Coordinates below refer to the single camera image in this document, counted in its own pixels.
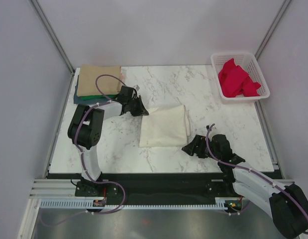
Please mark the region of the folded blue grey t shirt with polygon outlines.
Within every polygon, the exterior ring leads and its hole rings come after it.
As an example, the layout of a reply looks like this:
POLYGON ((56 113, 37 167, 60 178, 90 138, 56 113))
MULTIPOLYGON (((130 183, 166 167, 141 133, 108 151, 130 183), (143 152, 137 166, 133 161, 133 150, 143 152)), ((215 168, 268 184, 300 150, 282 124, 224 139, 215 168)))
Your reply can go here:
POLYGON ((75 92, 74 92, 74 96, 73 96, 73 102, 74 102, 75 105, 78 105, 78 104, 95 105, 96 103, 103 103, 103 102, 107 102, 108 101, 107 98, 94 99, 94 100, 86 100, 86 101, 79 99, 79 96, 77 95, 78 84, 79 84, 79 80, 77 80, 77 83, 75 85, 75 92))

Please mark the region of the left aluminium frame post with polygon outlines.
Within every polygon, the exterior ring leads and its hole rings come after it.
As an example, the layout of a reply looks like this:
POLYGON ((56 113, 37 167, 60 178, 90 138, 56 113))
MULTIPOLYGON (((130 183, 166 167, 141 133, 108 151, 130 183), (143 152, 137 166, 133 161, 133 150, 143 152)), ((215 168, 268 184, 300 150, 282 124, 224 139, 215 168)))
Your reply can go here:
POLYGON ((52 40, 54 47, 58 51, 60 57, 62 58, 63 62, 65 63, 65 65, 66 65, 67 69, 69 70, 70 74, 72 76, 74 76, 75 69, 74 69, 72 63, 70 62, 61 42, 59 41, 50 21, 48 19, 48 17, 45 14, 45 12, 44 12, 42 6, 40 5, 39 1, 38 0, 29 0, 29 3, 32 5, 33 9, 37 13, 42 25, 45 28, 46 33, 48 34, 48 36, 52 40))

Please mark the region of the aluminium frame post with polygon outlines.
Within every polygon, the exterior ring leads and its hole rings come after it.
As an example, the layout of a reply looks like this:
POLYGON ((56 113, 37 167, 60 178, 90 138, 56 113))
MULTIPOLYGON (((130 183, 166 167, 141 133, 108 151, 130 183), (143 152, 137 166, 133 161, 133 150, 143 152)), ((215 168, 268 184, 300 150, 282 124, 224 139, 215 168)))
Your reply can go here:
POLYGON ((270 39, 272 38, 274 32, 278 28, 279 24, 281 23, 283 17, 285 16, 286 12, 288 11, 290 5, 293 3, 293 0, 284 0, 277 11, 273 21, 271 22, 264 38, 262 39, 257 51, 255 52, 255 58, 258 60, 262 53, 264 52, 266 46, 268 45, 270 39))
POLYGON ((58 51, 60 57, 62 58, 63 62, 65 63, 65 65, 66 65, 67 69, 69 70, 70 74, 72 76, 74 76, 75 69, 74 69, 72 63, 70 62, 61 42, 59 41, 50 21, 48 19, 48 17, 45 14, 45 12, 44 12, 42 6, 40 5, 39 1, 38 0, 29 0, 29 3, 32 5, 33 9, 37 13, 42 25, 45 28, 46 33, 48 34, 48 36, 52 40, 54 47, 58 51))

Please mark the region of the red t shirt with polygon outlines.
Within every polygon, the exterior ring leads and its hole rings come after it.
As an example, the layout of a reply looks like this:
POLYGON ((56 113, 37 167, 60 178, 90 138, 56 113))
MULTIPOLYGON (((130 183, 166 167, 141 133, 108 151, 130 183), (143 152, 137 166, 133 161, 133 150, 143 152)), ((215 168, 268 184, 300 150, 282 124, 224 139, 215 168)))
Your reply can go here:
POLYGON ((218 74, 222 93, 227 98, 235 98, 238 95, 244 97, 260 96, 257 90, 260 83, 253 82, 249 74, 241 66, 234 63, 234 59, 228 60, 218 74))

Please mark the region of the folded tan t shirt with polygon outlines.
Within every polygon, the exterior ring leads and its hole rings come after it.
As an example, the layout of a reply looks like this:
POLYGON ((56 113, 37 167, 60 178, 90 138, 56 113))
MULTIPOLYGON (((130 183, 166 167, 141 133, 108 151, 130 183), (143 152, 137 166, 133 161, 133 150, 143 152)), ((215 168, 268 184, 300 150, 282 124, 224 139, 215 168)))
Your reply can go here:
MULTIPOLYGON (((87 97, 101 95, 96 87, 96 79, 100 75, 112 75, 121 79, 121 67, 100 67, 86 64, 82 65, 78 76, 77 96, 87 97)), ((110 76, 100 77, 97 85, 106 95, 116 95, 121 88, 121 82, 110 76)))

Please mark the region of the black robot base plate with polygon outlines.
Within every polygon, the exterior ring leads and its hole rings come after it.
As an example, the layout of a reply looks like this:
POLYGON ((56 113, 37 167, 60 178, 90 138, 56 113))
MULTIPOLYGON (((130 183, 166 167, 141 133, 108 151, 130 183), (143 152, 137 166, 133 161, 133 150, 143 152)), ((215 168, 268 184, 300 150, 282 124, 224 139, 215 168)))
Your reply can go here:
POLYGON ((223 173, 104 173, 100 197, 111 203, 212 203, 237 198, 223 173))

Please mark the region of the white plastic laundry basket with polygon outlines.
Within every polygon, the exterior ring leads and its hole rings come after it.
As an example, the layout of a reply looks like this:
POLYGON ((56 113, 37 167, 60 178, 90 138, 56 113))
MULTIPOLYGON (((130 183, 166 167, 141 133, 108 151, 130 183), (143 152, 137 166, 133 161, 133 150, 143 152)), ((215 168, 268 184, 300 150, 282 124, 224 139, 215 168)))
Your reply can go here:
POLYGON ((265 81, 265 78, 262 74, 262 71, 259 67, 259 64, 252 53, 245 51, 231 51, 231 52, 221 52, 214 53, 210 56, 212 70, 215 76, 215 85, 216 85, 216 95, 219 96, 219 100, 223 104, 246 104, 246 103, 254 103, 261 99, 266 99, 270 96, 270 90, 265 81), (225 97, 222 93, 222 89, 220 86, 220 82, 218 79, 218 75, 223 68, 224 64, 233 59, 234 63, 240 66, 243 70, 245 70, 253 82, 257 82, 261 85, 261 87, 257 90, 259 96, 256 97, 244 97, 242 95, 237 96, 235 98, 225 97))

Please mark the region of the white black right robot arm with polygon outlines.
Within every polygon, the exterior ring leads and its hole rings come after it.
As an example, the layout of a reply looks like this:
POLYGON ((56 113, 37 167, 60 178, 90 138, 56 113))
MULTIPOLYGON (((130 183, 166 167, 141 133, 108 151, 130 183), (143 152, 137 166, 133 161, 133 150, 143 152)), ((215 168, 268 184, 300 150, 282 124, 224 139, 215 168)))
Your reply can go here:
POLYGON ((189 156, 212 158, 224 173, 223 192, 238 194, 262 209, 287 239, 308 235, 308 200, 295 183, 285 185, 252 168, 233 153, 224 134, 196 135, 182 151, 189 156))

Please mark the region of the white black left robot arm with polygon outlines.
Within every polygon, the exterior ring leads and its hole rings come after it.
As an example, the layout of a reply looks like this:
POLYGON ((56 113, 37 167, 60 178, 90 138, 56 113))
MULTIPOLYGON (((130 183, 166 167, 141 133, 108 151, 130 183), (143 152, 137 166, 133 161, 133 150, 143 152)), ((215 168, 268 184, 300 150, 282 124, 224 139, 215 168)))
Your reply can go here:
POLYGON ((75 196, 100 197, 105 189, 99 166, 97 144, 106 119, 130 113, 133 117, 148 116, 137 89, 122 86, 117 97, 93 106, 79 104, 68 128, 68 138, 79 150, 82 173, 75 196))

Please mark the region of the folded green t shirt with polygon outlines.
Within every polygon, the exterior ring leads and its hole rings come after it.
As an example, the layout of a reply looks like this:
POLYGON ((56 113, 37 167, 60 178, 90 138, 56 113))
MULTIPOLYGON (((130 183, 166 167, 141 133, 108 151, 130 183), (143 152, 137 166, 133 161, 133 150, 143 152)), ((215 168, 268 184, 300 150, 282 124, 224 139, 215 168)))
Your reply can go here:
POLYGON ((102 98, 111 98, 111 99, 114 99, 117 95, 107 95, 107 96, 104 96, 104 95, 91 95, 91 96, 81 96, 79 97, 79 99, 81 100, 94 100, 94 99, 102 99, 102 98))

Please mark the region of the cream white t shirt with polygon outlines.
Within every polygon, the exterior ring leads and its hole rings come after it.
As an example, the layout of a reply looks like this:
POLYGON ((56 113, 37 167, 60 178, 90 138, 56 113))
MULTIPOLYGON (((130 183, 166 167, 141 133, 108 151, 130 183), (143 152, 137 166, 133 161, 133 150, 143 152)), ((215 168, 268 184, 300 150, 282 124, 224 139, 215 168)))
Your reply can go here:
POLYGON ((142 117, 139 147, 180 147, 188 143, 191 125, 184 105, 157 107, 142 117))

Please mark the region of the right aluminium frame post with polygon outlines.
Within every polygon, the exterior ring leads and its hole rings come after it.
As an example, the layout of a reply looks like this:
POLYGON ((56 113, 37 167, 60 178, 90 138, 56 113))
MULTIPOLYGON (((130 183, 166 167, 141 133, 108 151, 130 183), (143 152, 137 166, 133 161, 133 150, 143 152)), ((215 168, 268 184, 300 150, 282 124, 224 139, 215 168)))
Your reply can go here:
POLYGON ((266 46, 268 45, 270 39, 272 38, 274 32, 278 28, 279 24, 281 23, 283 17, 285 16, 286 12, 288 11, 290 5, 293 3, 293 0, 284 0, 277 11, 273 21, 271 22, 264 38, 262 39, 257 51, 255 52, 255 58, 258 60, 262 53, 264 52, 266 46))

